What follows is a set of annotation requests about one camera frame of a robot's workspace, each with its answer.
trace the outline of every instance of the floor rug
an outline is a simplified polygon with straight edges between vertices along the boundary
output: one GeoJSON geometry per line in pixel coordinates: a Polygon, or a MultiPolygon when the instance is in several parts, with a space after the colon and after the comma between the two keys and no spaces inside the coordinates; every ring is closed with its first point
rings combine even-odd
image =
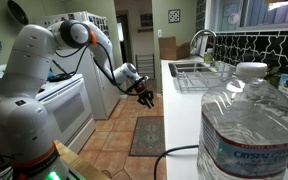
{"type": "Polygon", "coordinates": [[[159,156],[165,151],[164,117],[138,117],[129,156],[159,156]]]}

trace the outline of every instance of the tile floor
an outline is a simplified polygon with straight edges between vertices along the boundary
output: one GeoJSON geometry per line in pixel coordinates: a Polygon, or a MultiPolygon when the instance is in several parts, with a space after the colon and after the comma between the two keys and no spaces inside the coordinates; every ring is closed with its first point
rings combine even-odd
{"type": "MultiPolygon", "coordinates": [[[[156,157],[128,156],[138,116],[163,116],[163,99],[156,97],[151,109],[137,97],[120,99],[108,120],[96,120],[96,130],[79,155],[98,170],[108,171],[113,180],[152,180],[156,157]]],[[[158,165],[157,179],[166,179],[166,160],[158,165]]]]}

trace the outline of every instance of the green light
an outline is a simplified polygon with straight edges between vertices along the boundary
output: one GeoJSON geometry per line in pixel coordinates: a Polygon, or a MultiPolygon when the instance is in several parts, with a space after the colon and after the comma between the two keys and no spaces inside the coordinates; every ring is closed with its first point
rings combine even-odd
{"type": "Polygon", "coordinates": [[[61,180],[61,178],[58,176],[58,174],[55,171],[50,172],[50,174],[47,175],[45,180],[61,180]]]}

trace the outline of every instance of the faucet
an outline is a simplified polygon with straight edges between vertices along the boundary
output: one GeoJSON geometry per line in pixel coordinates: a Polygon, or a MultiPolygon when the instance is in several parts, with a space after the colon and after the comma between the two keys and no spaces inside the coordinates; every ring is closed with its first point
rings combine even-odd
{"type": "Polygon", "coordinates": [[[209,29],[203,29],[203,30],[200,30],[198,31],[193,39],[191,40],[191,43],[190,43],[190,46],[194,46],[194,44],[196,43],[196,40],[199,36],[204,36],[205,35],[211,35],[213,37],[213,52],[212,52],[212,60],[214,61],[214,57],[215,57],[215,46],[216,46],[216,33],[212,30],[209,30],[209,29]]]}

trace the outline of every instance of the oven door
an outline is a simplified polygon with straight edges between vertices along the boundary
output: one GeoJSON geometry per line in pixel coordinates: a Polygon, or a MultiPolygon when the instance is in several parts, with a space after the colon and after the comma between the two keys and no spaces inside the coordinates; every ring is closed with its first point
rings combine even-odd
{"type": "Polygon", "coordinates": [[[68,145],[92,118],[84,79],[78,79],[40,100],[48,112],[45,130],[51,139],[68,145]]]}

